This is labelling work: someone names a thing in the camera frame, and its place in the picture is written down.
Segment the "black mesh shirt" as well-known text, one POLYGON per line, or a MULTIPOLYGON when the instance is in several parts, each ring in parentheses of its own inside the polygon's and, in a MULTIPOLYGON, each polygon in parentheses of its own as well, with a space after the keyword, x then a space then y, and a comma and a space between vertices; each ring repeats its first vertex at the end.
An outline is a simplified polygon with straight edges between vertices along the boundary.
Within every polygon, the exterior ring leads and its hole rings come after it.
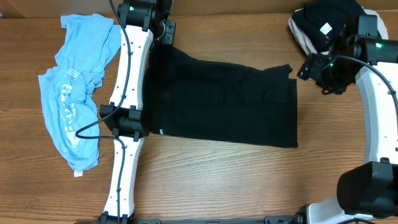
POLYGON ((144 76, 149 130, 183 138, 297 147, 297 82, 289 65, 265 70, 195 59, 153 46, 144 76))

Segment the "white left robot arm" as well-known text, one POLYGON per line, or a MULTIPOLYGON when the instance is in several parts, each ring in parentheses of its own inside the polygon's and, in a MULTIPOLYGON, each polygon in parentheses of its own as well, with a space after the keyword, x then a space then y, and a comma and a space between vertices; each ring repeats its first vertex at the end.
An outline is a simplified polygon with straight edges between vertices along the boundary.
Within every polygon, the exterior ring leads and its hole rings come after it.
POLYGON ((116 83, 101 121, 112 132, 114 163, 111 185, 98 223, 133 223, 134 184, 144 138, 143 80, 153 44, 173 44, 172 0, 123 1, 113 11, 121 25, 121 51, 116 83))

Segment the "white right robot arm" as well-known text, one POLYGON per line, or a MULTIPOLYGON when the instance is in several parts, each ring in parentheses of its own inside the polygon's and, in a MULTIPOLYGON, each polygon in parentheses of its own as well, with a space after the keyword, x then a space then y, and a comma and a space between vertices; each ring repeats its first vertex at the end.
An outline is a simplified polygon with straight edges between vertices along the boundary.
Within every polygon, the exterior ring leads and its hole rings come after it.
POLYGON ((293 223, 372 223, 397 216, 397 41, 378 36, 377 16, 344 26, 329 53, 310 54, 298 77, 328 95, 354 83, 363 102, 366 150, 361 166, 338 179, 336 194, 304 205, 293 223))

